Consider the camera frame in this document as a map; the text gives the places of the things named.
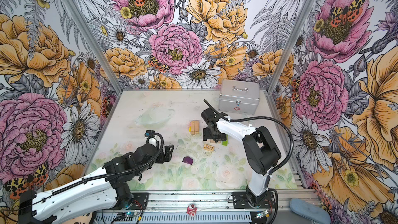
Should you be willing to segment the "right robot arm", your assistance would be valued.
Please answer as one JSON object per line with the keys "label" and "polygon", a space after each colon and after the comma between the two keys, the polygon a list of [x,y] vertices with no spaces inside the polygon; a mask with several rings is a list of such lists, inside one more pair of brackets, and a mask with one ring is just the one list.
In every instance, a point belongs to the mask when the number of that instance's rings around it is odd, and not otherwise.
{"label": "right robot arm", "polygon": [[242,142],[247,162],[252,169],[246,197],[251,206],[259,206],[267,195],[271,169],[278,165],[282,157],[270,131],[265,126],[253,127],[234,122],[226,115],[220,117],[210,108],[204,110],[201,117],[214,140],[220,140],[226,135]]}

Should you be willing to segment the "plain wood block numbered 31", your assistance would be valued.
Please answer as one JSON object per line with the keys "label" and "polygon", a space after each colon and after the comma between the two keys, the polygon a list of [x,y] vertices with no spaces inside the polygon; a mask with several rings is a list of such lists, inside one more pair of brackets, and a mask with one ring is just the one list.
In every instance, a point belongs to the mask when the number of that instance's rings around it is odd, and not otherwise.
{"label": "plain wood block numbered 31", "polygon": [[191,127],[190,134],[195,135],[196,130],[195,130],[195,121],[194,120],[190,121],[190,127]]}

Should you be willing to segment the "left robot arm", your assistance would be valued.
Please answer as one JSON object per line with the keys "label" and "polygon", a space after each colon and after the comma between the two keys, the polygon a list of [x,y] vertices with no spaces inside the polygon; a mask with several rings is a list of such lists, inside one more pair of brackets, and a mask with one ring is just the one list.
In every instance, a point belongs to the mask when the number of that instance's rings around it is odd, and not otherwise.
{"label": "left robot arm", "polygon": [[161,134],[150,131],[146,142],[134,152],[114,157],[99,169],[52,190],[24,192],[17,210],[20,224],[62,224],[103,209],[140,206],[128,186],[133,178],[154,164],[172,159],[174,146],[166,146]]}

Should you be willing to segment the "plain wood block numbered 11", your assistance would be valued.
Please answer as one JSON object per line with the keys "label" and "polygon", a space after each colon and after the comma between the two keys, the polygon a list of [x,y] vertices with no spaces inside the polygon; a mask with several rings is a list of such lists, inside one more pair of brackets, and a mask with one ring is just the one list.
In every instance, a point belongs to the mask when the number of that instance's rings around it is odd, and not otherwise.
{"label": "plain wood block numbered 11", "polygon": [[196,120],[196,121],[194,121],[194,123],[193,123],[193,132],[194,132],[194,135],[199,134],[199,131],[200,131],[200,123],[199,123],[198,120]]}

